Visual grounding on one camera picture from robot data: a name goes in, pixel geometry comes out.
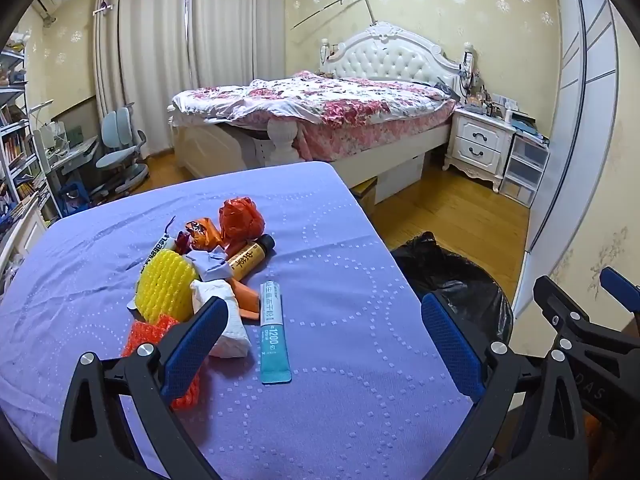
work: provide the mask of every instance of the black bottle cap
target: black bottle cap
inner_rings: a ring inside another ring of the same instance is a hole
[[[262,235],[255,241],[255,243],[262,247],[265,255],[273,251],[273,248],[276,246],[276,241],[269,235]]]

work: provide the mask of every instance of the purple tablecloth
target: purple tablecloth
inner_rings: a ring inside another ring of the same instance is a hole
[[[456,390],[420,319],[420,303],[331,166],[216,176],[132,196],[57,222],[0,305],[0,406],[55,460],[80,355],[120,355],[140,267],[164,226],[250,196],[275,254],[248,284],[280,283],[293,380],[259,381],[249,357],[209,358],[199,405],[180,412],[225,480],[420,479],[471,403]],[[163,472],[131,403],[149,467]]]

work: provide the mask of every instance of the curtain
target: curtain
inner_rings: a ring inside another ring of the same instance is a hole
[[[173,147],[166,108],[191,88],[185,0],[120,0],[120,66],[134,126],[146,133],[142,155]]]
[[[113,10],[98,12],[94,16],[94,79],[100,120],[126,103],[118,47],[120,0],[96,0],[95,9],[99,9],[103,2],[113,5]]]
[[[191,0],[190,65],[196,88],[254,78],[253,0]]]
[[[284,78],[284,29],[284,0],[256,0],[254,78]]]

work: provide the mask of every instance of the air conditioner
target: air conditioner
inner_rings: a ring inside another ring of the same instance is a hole
[[[31,4],[43,20],[51,20],[51,15],[60,6],[62,0],[34,0]]]

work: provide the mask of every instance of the floral quilt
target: floral quilt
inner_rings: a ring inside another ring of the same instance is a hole
[[[249,86],[188,90],[174,97],[174,106],[180,111],[172,117],[175,126],[229,123],[266,130],[271,119],[296,120],[300,156],[332,161],[437,126],[455,102],[418,83],[300,72]]]

